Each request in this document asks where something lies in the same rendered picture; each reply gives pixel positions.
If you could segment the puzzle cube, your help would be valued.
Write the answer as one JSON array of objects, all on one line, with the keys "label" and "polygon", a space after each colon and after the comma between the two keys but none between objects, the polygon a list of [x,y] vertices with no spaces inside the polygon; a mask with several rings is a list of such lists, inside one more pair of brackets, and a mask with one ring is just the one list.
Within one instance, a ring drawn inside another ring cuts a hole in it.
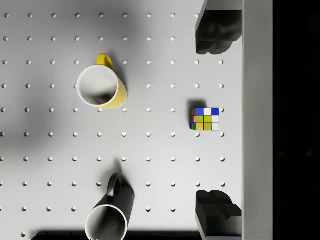
[{"label": "puzzle cube", "polygon": [[219,108],[197,107],[189,111],[189,128],[195,131],[219,131]]}]

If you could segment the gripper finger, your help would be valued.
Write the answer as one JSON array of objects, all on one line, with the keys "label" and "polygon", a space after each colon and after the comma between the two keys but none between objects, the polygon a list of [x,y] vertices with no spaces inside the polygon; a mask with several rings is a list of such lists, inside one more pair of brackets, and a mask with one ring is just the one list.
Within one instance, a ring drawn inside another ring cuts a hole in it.
[{"label": "gripper finger", "polygon": [[242,36],[243,0],[204,0],[195,26],[195,51],[220,55]]},{"label": "gripper finger", "polygon": [[223,191],[197,191],[195,212],[202,237],[242,236],[242,210]]}]

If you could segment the yellow mug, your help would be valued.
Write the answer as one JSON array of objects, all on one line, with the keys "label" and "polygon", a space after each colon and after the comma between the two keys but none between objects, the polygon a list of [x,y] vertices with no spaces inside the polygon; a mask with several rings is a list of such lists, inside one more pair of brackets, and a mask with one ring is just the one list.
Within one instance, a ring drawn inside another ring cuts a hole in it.
[{"label": "yellow mug", "polygon": [[81,72],[76,85],[80,99],[91,107],[116,109],[128,98],[126,86],[115,73],[113,62],[106,53],[98,54],[96,64]]}]

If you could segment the black mug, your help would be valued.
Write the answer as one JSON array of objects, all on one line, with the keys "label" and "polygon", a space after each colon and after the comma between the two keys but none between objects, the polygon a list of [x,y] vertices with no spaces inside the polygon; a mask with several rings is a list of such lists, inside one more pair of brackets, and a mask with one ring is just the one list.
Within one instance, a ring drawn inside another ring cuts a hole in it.
[{"label": "black mug", "polygon": [[135,192],[120,173],[108,182],[106,195],[89,212],[85,234],[89,240],[124,240],[135,202]]}]

